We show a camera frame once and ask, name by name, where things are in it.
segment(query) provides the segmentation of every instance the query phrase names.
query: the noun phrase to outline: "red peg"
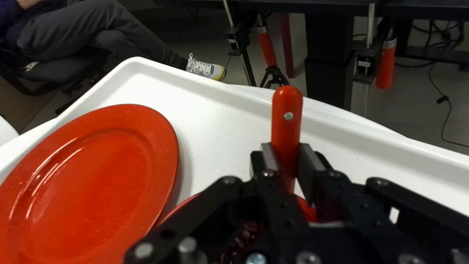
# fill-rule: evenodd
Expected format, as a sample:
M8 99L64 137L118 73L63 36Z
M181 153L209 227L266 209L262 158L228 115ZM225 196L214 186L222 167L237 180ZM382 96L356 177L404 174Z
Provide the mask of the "red peg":
M287 192L294 192L303 95L291 84L281 86L272 98L271 145L280 162Z

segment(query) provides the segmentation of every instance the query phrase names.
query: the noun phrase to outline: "white tray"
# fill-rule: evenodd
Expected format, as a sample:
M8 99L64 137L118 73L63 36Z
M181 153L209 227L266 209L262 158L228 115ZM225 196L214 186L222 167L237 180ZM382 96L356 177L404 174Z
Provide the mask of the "white tray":
M0 146L16 136L14 127L0 115Z
M115 67L60 117L0 148L0 180L39 139L91 109L135 102L162 112L180 142L177 200L225 174L249 178L249 152L269 140L272 90L225 84L143 58ZM335 106L305 99L302 142L363 183L395 180L469 215L469 158L407 139Z

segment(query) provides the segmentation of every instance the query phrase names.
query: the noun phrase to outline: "screw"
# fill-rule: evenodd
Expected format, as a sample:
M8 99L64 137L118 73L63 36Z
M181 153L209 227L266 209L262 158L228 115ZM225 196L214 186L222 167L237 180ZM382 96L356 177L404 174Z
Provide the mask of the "screw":
M259 252L253 252L253 253L247 255L246 264L266 264L266 258L265 258L265 255L262 255Z
M184 237L183 240L178 241L177 249L181 253L190 253L196 249L196 240L190 236Z
M469 260L467 255L460 252L457 247L451 249L451 264L466 264Z
M263 177L272 177L275 174L275 171L274 170L263 170L262 174L263 174Z
M321 264L321 258L312 252L300 252L296 256L296 264Z
M388 184L388 181L387 181L387 180L384 180L384 178L375 178L375 184L376 184L376 186L387 186L387 184Z
M412 253L401 253L398 256L398 264L425 264L425 260Z
M236 183L236 177L233 177L233 175L222 177L222 184L224 186L234 184L234 183Z
M140 258L148 258L152 253L152 250L154 250L152 244L148 241L143 241L135 247L133 253L136 258L140 259Z
M293 120L294 115L293 115L291 111L287 111L287 112L283 114L283 117L284 117L284 120Z
M338 171L331 171L329 174L331 174L331 177L335 177L335 178L340 177Z
M198 249L196 249L196 240L190 236L181 238L177 244L177 250L180 253L180 262L181 264L195 264L198 262Z

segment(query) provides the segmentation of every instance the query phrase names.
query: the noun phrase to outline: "red plate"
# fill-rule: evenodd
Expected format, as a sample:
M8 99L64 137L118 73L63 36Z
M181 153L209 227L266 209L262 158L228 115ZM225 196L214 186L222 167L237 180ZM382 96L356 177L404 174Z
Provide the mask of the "red plate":
M161 214L174 128L142 105L85 114L35 146L0 186L0 262L108 264Z

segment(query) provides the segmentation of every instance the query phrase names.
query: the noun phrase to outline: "red handle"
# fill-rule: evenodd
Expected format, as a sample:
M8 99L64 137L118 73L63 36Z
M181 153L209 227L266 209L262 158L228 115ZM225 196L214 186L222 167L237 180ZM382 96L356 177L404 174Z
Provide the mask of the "red handle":
M302 109L303 95L299 89L285 84L275 90L272 98L271 145L290 193L294 190Z
M385 40L382 46L381 64L376 73L376 87L390 89L394 82L395 39Z
M268 67L277 65L274 43L265 26L258 27L258 39L259 39L266 65Z

